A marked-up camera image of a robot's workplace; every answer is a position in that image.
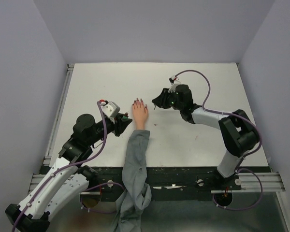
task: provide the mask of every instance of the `gray sleeve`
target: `gray sleeve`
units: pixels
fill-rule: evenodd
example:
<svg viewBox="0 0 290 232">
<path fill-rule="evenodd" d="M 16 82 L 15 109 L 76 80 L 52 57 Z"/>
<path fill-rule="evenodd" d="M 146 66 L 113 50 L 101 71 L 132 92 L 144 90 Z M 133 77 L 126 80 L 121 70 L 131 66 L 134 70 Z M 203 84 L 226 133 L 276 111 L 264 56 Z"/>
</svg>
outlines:
<svg viewBox="0 0 290 232">
<path fill-rule="evenodd" d="M 126 187 L 116 201 L 117 214 L 112 223 L 114 232 L 140 232 L 141 214 L 151 201 L 147 178 L 145 152 L 150 132 L 135 130 L 127 145 L 122 180 Z"/>
</svg>

